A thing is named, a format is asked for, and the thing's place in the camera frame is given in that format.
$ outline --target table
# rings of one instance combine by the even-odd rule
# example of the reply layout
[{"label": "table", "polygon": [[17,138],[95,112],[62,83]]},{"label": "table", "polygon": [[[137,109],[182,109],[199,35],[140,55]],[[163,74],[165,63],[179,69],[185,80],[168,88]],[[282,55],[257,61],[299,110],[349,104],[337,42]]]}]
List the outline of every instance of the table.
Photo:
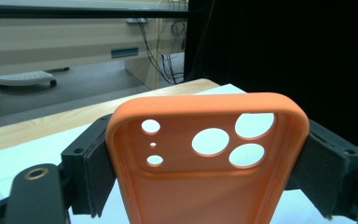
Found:
[{"label": "table", "polygon": [[[39,163],[59,164],[61,151],[94,120],[112,113],[126,100],[152,95],[194,94],[200,91],[204,94],[243,92],[232,85],[219,87],[210,80],[199,79],[0,128],[0,198],[9,195],[12,179],[21,170]],[[129,223],[117,184],[112,189],[106,204],[101,218],[73,216],[70,212],[72,223]],[[345,217],[334,217],[332,221],[328,221],[319,214],[301,190],[291,190],[283,193],[271,223],[354,224],[355,222]]]}]

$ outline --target black bar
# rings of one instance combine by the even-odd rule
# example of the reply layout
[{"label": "black bar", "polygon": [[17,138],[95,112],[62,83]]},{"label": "black bar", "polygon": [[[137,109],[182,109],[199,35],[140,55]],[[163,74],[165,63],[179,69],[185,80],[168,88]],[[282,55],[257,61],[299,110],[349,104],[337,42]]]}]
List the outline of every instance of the black bar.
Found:
[{"label": "black bar", "polygon": [[188,18],[202,11],[0,6],[0,19]]}]

